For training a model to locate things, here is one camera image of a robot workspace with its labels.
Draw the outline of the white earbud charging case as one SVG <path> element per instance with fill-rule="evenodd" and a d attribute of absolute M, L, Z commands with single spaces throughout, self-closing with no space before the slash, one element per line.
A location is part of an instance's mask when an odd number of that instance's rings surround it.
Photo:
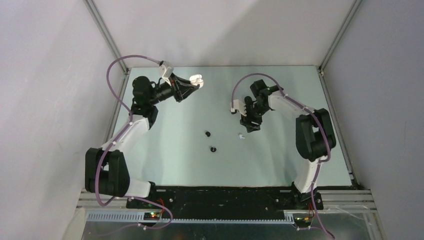
<path fill-rule="evenodd" d="M 203 76 L 201 74 L 195 74 L 189 77 L 191 85 L 198 87 L 199 89 L 204 86 Z"/>

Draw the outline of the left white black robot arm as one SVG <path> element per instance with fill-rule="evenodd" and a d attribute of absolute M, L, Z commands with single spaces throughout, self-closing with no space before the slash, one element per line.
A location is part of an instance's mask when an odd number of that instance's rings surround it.
<path fill-rule="evenodd" d="M 151 190 L 153 183 L 130 176 L 129 159 L 125 154 L 153 127 L 158 103 L 169 98 L 181 102 L 203 85 L 200 74 L 184 79 L 172 73 L 164 83 L 152 82 L 146 76 L 135 78 L 125 124 L 101 147 L 91 147 L 85 154 L 85 189 L 112 197 L 139 197 L 138 201 L 145 208 L 156 206 L 158 194 Z"/>

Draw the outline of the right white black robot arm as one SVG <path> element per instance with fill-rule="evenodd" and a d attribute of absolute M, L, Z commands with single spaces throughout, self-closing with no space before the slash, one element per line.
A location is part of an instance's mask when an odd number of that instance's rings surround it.
<path fill-rule="evenodd" d="M 243 100 L 231 98 L 230 112 L 240 113 L 240 124 L 248 133 L 259 131 L 263 115 L 277 111 L 295 120 L 295 146 L 304 159 L 293 185 L 297 191 L 291 194 L 291 204 L 304 209 L 311 202 L 309 193 L 316 188 L 320 165 L 328 162 L 331 150 L 336 146 L 336 136 L 329 112 L 314 109 L 300 103 L 278 85 L 267 86 L 257 80 L 250 85 L 253 97 Z"/>

